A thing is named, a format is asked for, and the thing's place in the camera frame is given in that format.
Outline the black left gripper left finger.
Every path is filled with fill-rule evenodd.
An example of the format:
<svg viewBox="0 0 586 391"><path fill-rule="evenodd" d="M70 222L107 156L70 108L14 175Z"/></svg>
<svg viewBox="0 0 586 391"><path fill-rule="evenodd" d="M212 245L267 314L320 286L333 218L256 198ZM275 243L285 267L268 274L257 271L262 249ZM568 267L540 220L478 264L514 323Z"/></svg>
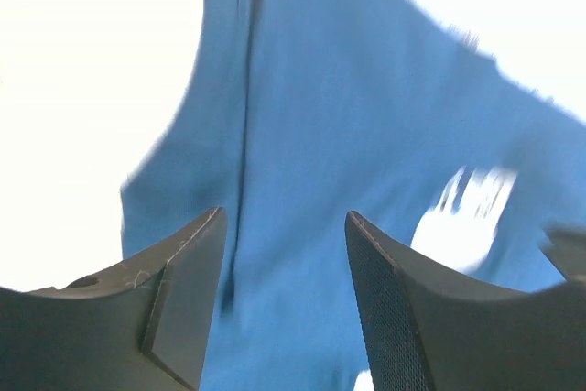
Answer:
<svg viewBox="0 0 586 391"><path fill-rule="evenodd" d="M195 390L227 234L212 208L66 288L1 291L4 390Z"/></svg>

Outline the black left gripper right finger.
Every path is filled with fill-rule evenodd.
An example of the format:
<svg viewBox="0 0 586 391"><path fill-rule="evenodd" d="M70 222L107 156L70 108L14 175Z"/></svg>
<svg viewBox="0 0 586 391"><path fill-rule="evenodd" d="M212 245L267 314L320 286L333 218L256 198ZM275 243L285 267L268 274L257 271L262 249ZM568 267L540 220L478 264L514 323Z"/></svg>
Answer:
<svg viewBox="0 0 586 391"><path fill-rule="evenodd" d="M358 212L346 248L377 390L582 390L585 234L556 227L544 253L564 280L501 288L400 244Z"/></svg>

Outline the blue Mickey Mouse t-shirt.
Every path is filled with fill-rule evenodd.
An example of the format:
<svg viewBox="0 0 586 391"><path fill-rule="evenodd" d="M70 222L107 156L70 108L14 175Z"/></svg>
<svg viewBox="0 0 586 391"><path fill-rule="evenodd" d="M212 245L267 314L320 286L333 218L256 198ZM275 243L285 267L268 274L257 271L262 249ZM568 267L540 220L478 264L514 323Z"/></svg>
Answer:
<svg viewBox="0 0 586 391"><path fill-rule="evenodd" d="M511 169L481 280L561 275L548 223L585 221L585 129L407 0L205 0L183 105L122 190L132 255L211 207L228 234L204 390L350 390L367 367L344 239L402 243L458 171Z"/></svg>

